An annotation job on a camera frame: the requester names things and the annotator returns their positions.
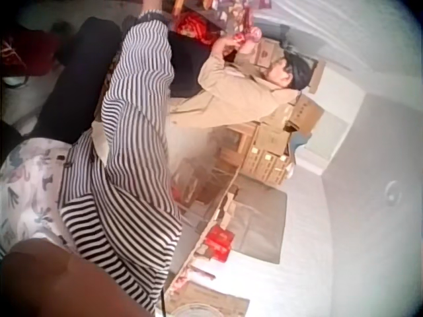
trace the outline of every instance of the floral print skirt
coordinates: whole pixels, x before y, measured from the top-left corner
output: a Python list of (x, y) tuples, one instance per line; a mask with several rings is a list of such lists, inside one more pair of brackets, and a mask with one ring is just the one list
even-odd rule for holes
[(58, 210), (70, 148), (60, 141), (35, 138), (9, 154), (0, 170), (0, 253), (28, 238), (45, 238), (74, 251)]

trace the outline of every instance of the beige jacket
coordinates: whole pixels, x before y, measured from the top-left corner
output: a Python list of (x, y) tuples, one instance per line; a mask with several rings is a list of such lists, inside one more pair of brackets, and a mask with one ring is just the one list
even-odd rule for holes
[(192, 98), (170, 100), (171, 122), (204, 128), (258, 121), (297, 97), (297, 90), (264, 80), (249, 57), (237, 54), (234, 63), (226, 64), (211, 55), (198, 77), (203, 91)]

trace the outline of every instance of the black and white striped fabric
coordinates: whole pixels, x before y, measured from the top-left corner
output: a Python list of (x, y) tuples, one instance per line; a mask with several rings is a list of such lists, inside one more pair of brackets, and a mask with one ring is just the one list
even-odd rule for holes
[(87, 131), (69, 152), (59, 198), (78, 253), (150, 312), (181, 232), (165, 137), (173, 79), (167, 32), (158, 20), (128, 32), (102, 105), (107, 165)]

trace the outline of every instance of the ceiling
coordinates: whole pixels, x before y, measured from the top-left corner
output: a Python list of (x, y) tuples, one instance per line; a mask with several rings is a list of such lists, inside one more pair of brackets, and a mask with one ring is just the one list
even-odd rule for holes
[(399, 2), (273, 0), (271, 10), (254, 15), (288, 25), (291, 39), (303, 38), (304, 50), (315, 50), (316, 56), (353, 71), (422, 72), (421, 28)]

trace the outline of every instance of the hand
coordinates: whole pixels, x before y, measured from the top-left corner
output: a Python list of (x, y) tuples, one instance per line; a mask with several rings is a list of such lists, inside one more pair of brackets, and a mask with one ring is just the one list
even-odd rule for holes
[(239, 44), (231, 37), (224, 36), (218, 39), (211, 48), (211, 54), (223, 59), (223, 52), (225, 48), (238, 48)]
[(257, 46), (257, 42), (254, 40), (248, 39), (245, 43), (239, 48), (238, 53), (241, 54), (250, 54), (254, 51)]
[(162, 9), (162, 0), (143, 0), (143, 7), (141, 14), (149, 10), (161, 10)]

